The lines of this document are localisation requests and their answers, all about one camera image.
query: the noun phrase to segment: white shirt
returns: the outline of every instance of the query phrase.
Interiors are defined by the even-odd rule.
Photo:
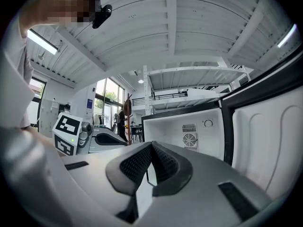
[[[6,55],[8,55],[12,61],[12,66],[15,67],[26,84],[29,85],[34,69],[30,64],[26,45],[27,38],[22,38],[21,36],[19,17],[17,17],[10,28],[7,29],[2,41],[2,47]],[[21,120],[20,128],[29,125],[29,118],[27,112],[25,112],[23,119]]]

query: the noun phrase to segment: black railing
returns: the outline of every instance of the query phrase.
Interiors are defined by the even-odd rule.
[[[161,99],[168,99],[168,98],[179,98],[179,97],[185,97],[188,96],[187,92],[184,93],[171,93],[171,94],[164,94],[164,95],[158,95],[158,96],[154,96],[153,97],[149,97],[149,100],[161,100]],[[145,102],[145,98],[141,97],[141,98],[135,98],[133,99],[133,106],[138,106],[138,105],[143,105]]]

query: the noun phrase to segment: light fixture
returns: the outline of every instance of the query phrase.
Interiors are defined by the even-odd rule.
[[[292,36],[292,34],[294,33],[294,31],[296,30],[297,25],[294,24],[294,26],[292,27],[292,29],[287,33],[287,35],[284,37],[284,39],[278,44],[278,47],[280,48],[282,45],[285,44],[285,42],[289,39],[290,36]]]
[[[52,54],[56,54],[58,51],[58,48],[54,46],[53,44],[49,43],[47,40],[45,40],[41,35],[36,33],[34,30],[30,29],[27,31],[27,37],[30,38],[32,41],[36,42],[41,47],[45,48]]]

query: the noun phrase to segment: ceiling light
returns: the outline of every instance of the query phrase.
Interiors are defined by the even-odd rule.
[[[282,45],[285,44],[285,42],[289,39],[290,36],[294,33],[295,29],[297,28],[297,25],[294,24],[292,29],[288,32],[288,34],[284,37],[284,39],[278,44],[278,47],[280,48]]]
[[[32,41],[36,42],[41,47],[45,48],[52,54],[56,54],[58,51],[58,48],[54,46],[53,44],[49,43],[47,40],[45,40],[41,35],[36,33],[34,30],[30,29],[27,31],[27,37],[30,38]]]

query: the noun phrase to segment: black chair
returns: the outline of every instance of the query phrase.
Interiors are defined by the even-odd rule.
[[[134,136],[137,139],[137,136],[139,136],[139,141],[141,142],[141,133],[139,132],[138,128],[134,128],[134,126],[131,125],[131,135],[132,135],[132,140],[134,141]]]

